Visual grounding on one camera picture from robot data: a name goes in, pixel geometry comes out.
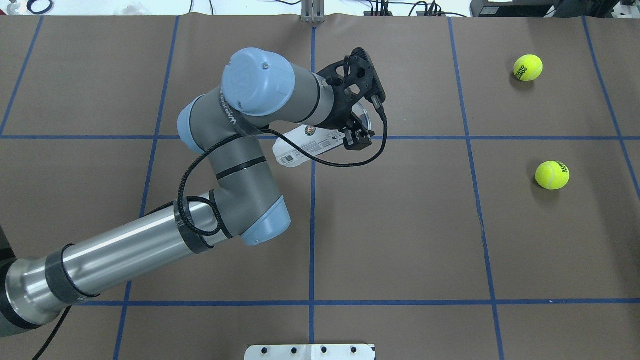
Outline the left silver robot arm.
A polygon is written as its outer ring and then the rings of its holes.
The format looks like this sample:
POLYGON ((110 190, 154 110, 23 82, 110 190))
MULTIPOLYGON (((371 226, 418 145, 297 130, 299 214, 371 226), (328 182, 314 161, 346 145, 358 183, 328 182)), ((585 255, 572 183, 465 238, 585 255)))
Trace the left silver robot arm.
POLYGON ((228 239, 256 246, 278 237, 291 217, 258 136, 281 121, 336 130, 346 149, 363 150, 374 132, 354 113, 360 100, 386 118, 386 92, 361 47, 317 73, 260 48, 237 51, 221 84, 178 116, 179 137, 198 157, 173 202, 39 259, 16 258, 1 236, 1 336, 41 328, 69 306, 228 239))

